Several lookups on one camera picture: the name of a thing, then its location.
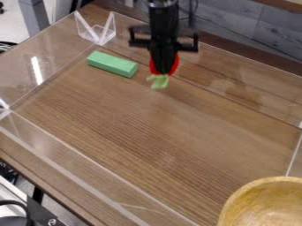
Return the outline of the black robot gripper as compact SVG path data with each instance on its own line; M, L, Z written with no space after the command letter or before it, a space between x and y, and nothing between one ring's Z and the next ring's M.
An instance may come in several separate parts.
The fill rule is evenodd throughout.
M179 64L178 51L198 52L198 34L190 33L191 43L180 43L178 4L148 4L148 24L128 28L132 47L147 48L151 72L171 76Z

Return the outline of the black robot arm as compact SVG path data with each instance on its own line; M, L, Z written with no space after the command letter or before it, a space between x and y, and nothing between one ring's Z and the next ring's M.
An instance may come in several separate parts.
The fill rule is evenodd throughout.
M145 0L145 5L148 23L128 28L128 45L148 50L152 74L171 76L179 64L178 52L199 51L199 35L180 28L178 0Z

